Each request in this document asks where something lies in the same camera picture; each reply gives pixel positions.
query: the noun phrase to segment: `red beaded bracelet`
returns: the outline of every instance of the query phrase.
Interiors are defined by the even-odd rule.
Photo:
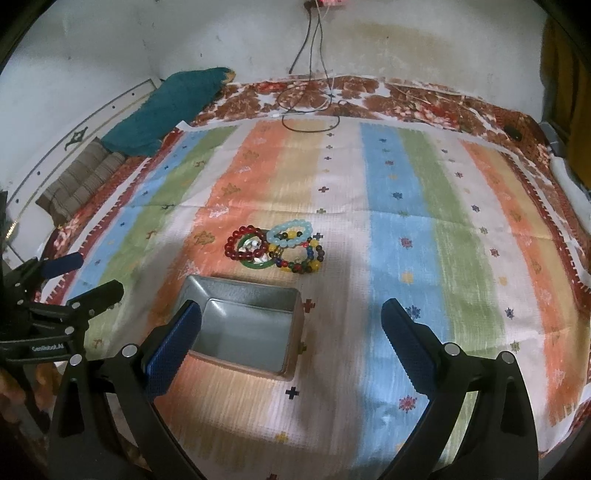
[[[245,235],[253,234],[261,239],[261,246],[254,252],[238,252],[236,251],[236,244]],[[247,260],[251,261],[254,258],[261,258],[269,250],[269,242],[267,236],[260,228],[255,228],[252,225],[241,226],[238,230],[232,232],[232,236],[228,237],[228,242],[224,246],[225,255],[232,260]]]

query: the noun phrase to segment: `metal box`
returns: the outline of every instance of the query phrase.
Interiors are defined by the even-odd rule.
[[[300,292],[225,278],[188,276],[176,309],[201,308],[201,331],[189,354],[241,372],[291,380],[304,326]]]

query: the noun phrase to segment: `black cord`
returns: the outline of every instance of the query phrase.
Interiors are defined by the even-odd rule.
[[[311,10],[310,10],[310,9],[308,10],[308,13],[309,13],[309,26],[308,26],[308,32],[306,33],[306,39],[304,40],[304,44],[302,45],[302,48],[300,49],[300,51],[298,52],[298,55],[297,55],[297,57],[295,58],[295,61],[294,61],[293,65],[292,65],[292,69],[293,69],[293,67],[294,67],[294,66],[295,66],[295,64],[296,64],[296,61],[298,60],[298,58],[299,58],[299,56],[300,56],[300,53],[303,51],[303,49],[304,49],[304,46],[306,45],[307,39],[308,39],[308,37],[309,37],[309,34],[310,34],[311,19],[312,19],[312,13],[311,13]],[[290,131],[292,131],[292,132],[298,132],[298,133],[310,133],[310,134],[312,134],[312,133],[322,133],[322,132],[329,132],[329,131],[331,131],[331,130],[335,129],[336,127],[338,127],[338,126],[339,126],[339,124],[340,124],[340,115],[336,115],[337,122],[336,122],[334,125],[331,125],[330,127],[328,127],[328,128],[324,128],[324,129],[321,129],[321,130],[299,130],[299,129],[295,129],[295,128],[289,127],[289,126],[288,126],[288,125],[285,123],[285,116],[286,116],[286,115],[289,115],[290,113],[292,113],[292,112],[294,112],[294,111],[295,111],[295,108],[296,108],[296,106],[297,106],[297,105],[298,105],[298,104],[301,102],[302,98],[304,98],[304,95],[306,94],[306,92],[307,92],[307,90],[308,90],[308,88],[309,88],[309,86],[310,86],[310,83],[311,83],[311,81],[312,81],[312,58],[313,58],[313,51],[314,51],[314,41],[315,41],[315,39],[316,39],[316,34],[318,33],[318,29],[319,29],[319,28],[320,28],[320,47],[319,47],[319,52],[320,52],[320,62],[321,62],[321,64],[322,64],[322,68],[323,68],[323,70],[324,70],[324,76],[326,77],[326,86],[327,86],[327,87],[329,87],[329,85],[330,85],[329,74],[328,74],[328,71],[326,70],[326,66],[325,66],[325,64],[324,64],[324,57],[323,57],[323,55],[322,55],[322,42],[323,42],[323,40],[324,40],[324,30],[323,30],[323,28],[322,28],[322,22],[321,22],[321,20],[320,20],[320,11],[318,11],[317,13],[318,13],[318,21],[316,22],[316,28],[314,29],[314,34],[312,35],[312,41],[311,41],[311,43],[310,43],[310,62],[309,62],[309,75],[308,75],[308,81],[307,81],[307,83],[306,83],[306,87],[305,87],[305,88],[304,88],[304,90],[302,91],[302,93],[301,93],[300,97],[297,99],[297,101],[296,101],[296,102],[295,102],[293,105],[290,105],[289,107],[287,107],[287,106],[284,106],[284,105],[282,105],[282,104],[281,104],[281,97],[282,97],[282,95],[284,95],[285,93],[287,93],[287,92],[289,92],[289,91],[291,91],[291,90],[294,90],[294,89],[296,89],[296,88],[299,88],[299,87],[300,87],[299,85],[294,85],[294,86],[288,87],[288,88],[286,88],[285,90],[283,90],[283,91],[282,91],[282,92],[281,92],[281,93],[280,93],[280,94],[277,96],[277,105],[279,105],[279,107],[281,107],[281,108],[284,108],[284,109],[286,110],[286,112],[285,112],[285,113],[284,113],[284,114],[281,116],[281,124],[282,124],[282,125],[283,125],[285,128],[287,128],[288,130],[290,130]],[[317,108],[317,109],[309,110],[309,111],[306,111],[306,112],[297,112],[297,111],[296,111],[295,113],[305,114],[305,113],[313,113],[313,112],[323,112],[323,111],[325,111],[325,110],[328,110],[328,109],[329,109],[329,108],[332,106],[332,103],[333,103],[333,96],[332,96],[332,91],[329,93],[329,95],[330,95],[330,99],[329,99],[329,103],[328,103],[328,105],[326,105],[326,106],[324,106],[324,107],[319,107],[319,108]]]
[[[288,72],[290,75],[294,71],[294,68],[296,67],[296,63],[297,63],[298,59],[300,58],[301,53],[304,51],[304,47],[308,43],[308,38],[310,37],[310,27],[312,26],[312,11],[310,8],[307,8],[306,10],[308,10],[308,30],[306,32],[306,38],[304,39],[304,43],[301,45],[300,51],[295,56],[296,58],[294,60],[294,63],[291,64],[290,71]]]

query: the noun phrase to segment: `silver screw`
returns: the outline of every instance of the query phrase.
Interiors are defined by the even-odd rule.
[[[443,349],[446,351],[448,355],[456,356],[460,355],[460,347],[458,347],[455,343],[446,343]]]
[[[76,365],[78,365],[80,362],[82,362],[82,355],[79,353],[75,353],[74,355],[72,355],[70,357],[70,365],[75,367]]]
[[[123,350],[121,350],[121,353],[123,354],[123,356],[127,357],[127,358],[129,358],[130,356],[134,356],[137,352],[138,352],[138,348],[133,343],[130,343],[129,345],[125,345],[123,347]]]
[[[515,361],[515,356],[511,352],[501,353],[501,358],[506,364],[512,364]]]

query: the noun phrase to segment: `colorful striped cloth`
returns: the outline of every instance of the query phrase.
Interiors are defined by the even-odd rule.
[[[330,121],[290,120],[307,130]],[[468,353],[515,353],[541,452],[569,432],[591,398],[589,275],[513,153],[428,125],[354,118],[328,133],[256,119],[184,124],[173,135],[73,244],[84,267],[48,283],[43,298],[61,303],[113,278],[124,284],[122,304],[87,333],[95,358],[166,322],[187,275],[299,289],[306,322],[292,381],[188,356],[156,401],[208,478],[377,478],[427,405],[381,329],[392,297]],[[318,273],[250,270],[224,256],[237,227],[294,218],[322,239]],[[297,396],[286,394],[291,387]]]

